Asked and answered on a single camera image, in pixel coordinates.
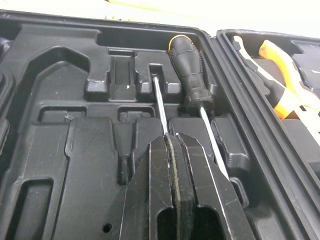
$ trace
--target metal screwdriver shaft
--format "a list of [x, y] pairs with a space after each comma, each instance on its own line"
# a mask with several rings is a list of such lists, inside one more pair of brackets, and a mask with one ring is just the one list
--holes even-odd
[[209, 138], [210, 138], [210, 142], [211, 142], [211, 146], [212, 146], [212, 150], [215, 156], [215, 163], [218, 166], [218, 168], [220, 169], [220, 171], [223, 173], [223, 175], [225, 175], [225, 177], [227, 179], [229, 179], [229, 175], [227, 173], [227, 169], [224, 163], [224, 160], [222, 159], [221, 153], [219, 151], [219, 147], [218, 144], [216, 142], [215, 136], [212, 132], [211, 126], [210, 126], [210, 122], [206, 113], [206, 110], [203, 107], [200, 107], [200, 116], [204, 121], [205, 124], [205, 128], [209, 134]]
[[154, 91], [155, 91], [155, 98], [158, 106], [158, 111], [160, 114], [160, 121], [162, 124], [163, 133], [164, 135], [167, 135], [168, 134], [167, 118], [166, 118], [166, 112], [164, 107], [164, 101], [162, 100], [162, 94], [159, 86], [159, 78], [154, 77], [153, 83], [154, 83], [153, 85], [154, 85]]

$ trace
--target black plastic tool case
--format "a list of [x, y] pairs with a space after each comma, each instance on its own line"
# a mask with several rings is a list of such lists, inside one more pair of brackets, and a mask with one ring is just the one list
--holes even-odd
[[[156, 151], [162, 126], [153, 76], [160, 78], [170, 132], [202, 145], [227, 215], [246, 216], [230, 227], [241, 235], [226, 235], [219, 226], [224, 216], [212, 205], [197, 213], [194, 239], [320, 237], [319, 180], [225, 32], [210, 37], [187, 27], [14, 12], [1, 14], [0, 29], [10, 40], [0, 63], [0, 239], [175, 239], [170, 211], [156, 212], [150, 224], [156, 202], [148, 174], [153, 180], [166, 174], [151, 173], [156, 166], [143, 161], [148, 151], [163, 154]], [[200, 51], [216, 102], [211, 126], [234, 189], [213, 164], [204, 122], [182, 106], [167, 52], [177, 34]], [[227, 201], [232, 194], [238, 197]], [[170, 201], [157, 199], [158, 205]]]

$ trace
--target screwdriver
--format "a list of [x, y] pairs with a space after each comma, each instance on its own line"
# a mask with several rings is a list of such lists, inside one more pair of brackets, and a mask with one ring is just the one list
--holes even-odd
[[320, 112], [320, 99], [304, 85], [292, 58], [280, 47], [265, 40], [259, 49], [259, 55], [272, 60], [280, 69], [285, 86], [300, 100], [307, 111]]
[[313, 111], [303, 111], [301, 109], [300, 100], [249, 56], [240, 36], [232, 37], [231, 43], [244, 65], [257, 74], [262, 79], [263, 84], [270, 90], [268, 101], [278, 117], [285, 119], [294, 113], [320, 145], [320, 117]]
[[206, 113], [206, 110], [213, 110], [214, 99], [204, 83], [200, 53], [191, 39], [185, 35], [176, 35], [173, 37], [169, 42], [168, 51], [173, 68], [186, 93], [184, 99], [186, 109], [199, 109], [200, 117], [203, 119], [209, 135], [215, 162], [223, 175], [229, 180], [224, 160], [219, 151]]

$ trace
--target empty tool slot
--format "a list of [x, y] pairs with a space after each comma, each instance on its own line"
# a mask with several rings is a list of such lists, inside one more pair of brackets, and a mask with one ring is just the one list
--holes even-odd
[[132, 51], [109, 50], [111, 83], [130, 86], [135, 82], [135, 55]]
[[85, 117], [87, 109], [85, 107], [43, 107], [40, 110], [38, 121], [40, 123], [69, 123], [79, 117]]
[[[173, 208], [166, 208], [157, 217], [158, 240], [176, 240], [176, 214]], [[190, 240], [224, 240], [219, 216], [209, 207], [197, 207], [194, 214], [193, 231]]]
[[50, 179], [23, 183], [6, 240], [42, 239], [53, 182]]
[[155, 116], [155, 111], [150, 106], [122, 106], [118, 109], [118, 121], [121, 123], [135, 123], [140, 118]]

